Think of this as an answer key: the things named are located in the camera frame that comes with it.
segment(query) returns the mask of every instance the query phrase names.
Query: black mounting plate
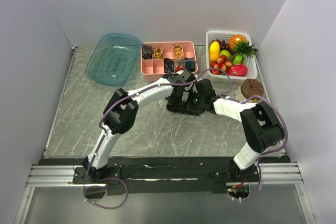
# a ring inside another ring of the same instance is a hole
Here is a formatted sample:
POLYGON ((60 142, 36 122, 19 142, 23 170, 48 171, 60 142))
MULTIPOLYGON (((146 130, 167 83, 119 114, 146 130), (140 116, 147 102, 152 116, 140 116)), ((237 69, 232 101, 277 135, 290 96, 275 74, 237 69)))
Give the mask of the black mounting plate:
MULTIPOLYGON (((122 179, 127 184, 129 193, 211 191, 214 194, 225 194, 226 183, 239 184, 245 177, 248 182, 259 180, 255 166, 232 179, 229 174, 230 159, 225 157, 125 157, 111 160, 115 163, 109 162, 104 177, 122 179)), ((74 184, 97 184, 87 180, 84 168, 78 167, 75 171, 74 184)), ((118 181, 108 182, 107 195, 121 195, 124 192, 124 186, 118 181)))

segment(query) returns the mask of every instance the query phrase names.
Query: yellow fruit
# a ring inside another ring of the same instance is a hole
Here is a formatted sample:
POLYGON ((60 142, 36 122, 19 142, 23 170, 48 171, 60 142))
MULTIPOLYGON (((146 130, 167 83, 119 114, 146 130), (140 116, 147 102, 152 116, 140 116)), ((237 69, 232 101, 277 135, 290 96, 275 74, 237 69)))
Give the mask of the yellow fruit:
POLYGON ((219 59, 219 54, 216 53, 216 52, 211 52, 210 55, 209 55, 209 58, 211 61, 217 61, 219 59))
POLYGON ((229 47, 233 52, 236 52, 236 45, 241 41, 247 41, 242 35, 236 35, 232 36, 232 38, 229 41, 229 47))
POLYGON ((209 48, 209 53, 216 53, 219 55, 219 51, 220 51, 220 45, 217 41, 214 41, 211 43, 210 48, 209 48))

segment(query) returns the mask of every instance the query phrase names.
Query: pink fruit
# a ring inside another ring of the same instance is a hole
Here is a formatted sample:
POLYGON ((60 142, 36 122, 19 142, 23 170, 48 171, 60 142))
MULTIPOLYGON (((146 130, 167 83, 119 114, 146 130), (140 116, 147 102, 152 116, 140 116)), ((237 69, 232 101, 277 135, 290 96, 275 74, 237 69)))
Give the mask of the pink fruit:
POLYGON ((225 62, 225 60, 224 60, 223 58, 219 58, 219 59, 217 60, 217 63, 218 63, 218 64, 224 64, 224 62, 225 62))
POLYGON ((232 67, 232 62, 227 60, 225 63, 225 66, 227 66, 228 68, 232 67))
POLYGON ((247 74, 247 67, 244 64, 233 64, 227 71, 229 76, 245 76, 247 74))

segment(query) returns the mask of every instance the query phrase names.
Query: white wall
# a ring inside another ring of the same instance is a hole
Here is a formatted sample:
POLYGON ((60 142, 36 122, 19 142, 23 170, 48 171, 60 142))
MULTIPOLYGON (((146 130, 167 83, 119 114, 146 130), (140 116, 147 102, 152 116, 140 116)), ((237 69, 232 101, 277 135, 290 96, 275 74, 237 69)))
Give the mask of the white wall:
POLYGON ((257 45, 285 0, 48 0, 73 46, 95 45, 107 33, 142 41, 205 43, 210 29, 247 32, 257 45))
POLYGON ((318 223, 336 223, 336 0, 286 0, 258 59, 318 223))
POLYGON ((46 144, 71 48, 45 0, 0 6, 0 222, 13 223, 46 144))

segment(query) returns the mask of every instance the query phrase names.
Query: green apple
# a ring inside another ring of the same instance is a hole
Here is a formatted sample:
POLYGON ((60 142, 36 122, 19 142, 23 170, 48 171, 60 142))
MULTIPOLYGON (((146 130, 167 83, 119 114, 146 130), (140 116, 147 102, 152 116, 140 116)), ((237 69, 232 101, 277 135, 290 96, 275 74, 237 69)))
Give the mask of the green apple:
POLYGON ((219 52, 219 56, 221 55, 225 55, 226 56, 226 60, 229 60, 232 58, 232 55, 230 54, 230 52, 228 50, 222 50, 219 52))

